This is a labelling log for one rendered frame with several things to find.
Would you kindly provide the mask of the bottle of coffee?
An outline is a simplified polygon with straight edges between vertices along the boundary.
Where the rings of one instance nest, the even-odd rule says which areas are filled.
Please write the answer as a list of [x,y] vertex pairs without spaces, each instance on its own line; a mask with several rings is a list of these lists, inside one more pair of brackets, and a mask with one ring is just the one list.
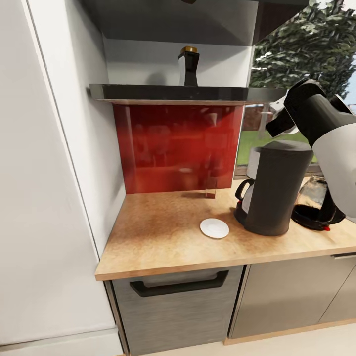
[[199,58],[200,54],[197,53],[197,48],[186,46],[181,49],[178,56],[180,68],[179,86],[198,86],[196,72]]

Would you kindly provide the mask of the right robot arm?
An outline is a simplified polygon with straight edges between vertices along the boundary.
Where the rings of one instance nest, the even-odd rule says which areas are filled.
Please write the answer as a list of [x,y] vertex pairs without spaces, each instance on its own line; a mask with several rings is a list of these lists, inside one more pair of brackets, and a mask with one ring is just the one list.
[[330,100],[313,79],[302,79],[270,106],[272,137],[294,125],[304,135],[328,184],[333,201],[356,218],[356,116],[344,100]]

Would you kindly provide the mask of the paper coffee filter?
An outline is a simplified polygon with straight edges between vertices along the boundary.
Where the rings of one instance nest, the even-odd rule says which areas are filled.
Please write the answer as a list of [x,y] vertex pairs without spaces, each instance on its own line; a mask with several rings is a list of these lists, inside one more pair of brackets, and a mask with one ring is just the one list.
[[285,135],[294,134],[294,133],[296,133],[297,131],[299,131],[299,130],[298,130],[297,126],[294,125],[291,129],[288,129],[288,130],[282,132],[281,134],[278,134],[278,135],[275,136],[275,137],[272,137],[272,136],[270,135],[269,140],[275,139],[275,138],[280,137],[280,136],[285,136]]

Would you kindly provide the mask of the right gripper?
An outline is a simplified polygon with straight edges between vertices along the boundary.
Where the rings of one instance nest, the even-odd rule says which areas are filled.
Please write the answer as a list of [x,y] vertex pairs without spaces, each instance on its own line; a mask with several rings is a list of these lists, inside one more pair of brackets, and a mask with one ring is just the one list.
[[274,118],[271,122],[269,122],[266,125],[266,129],[270,133],[272,137],[277,136],[278,134],[291,129],[295,123],[289,123],[287,121],[284,121],[282,118],[281,113],[277,116],[277,118]]

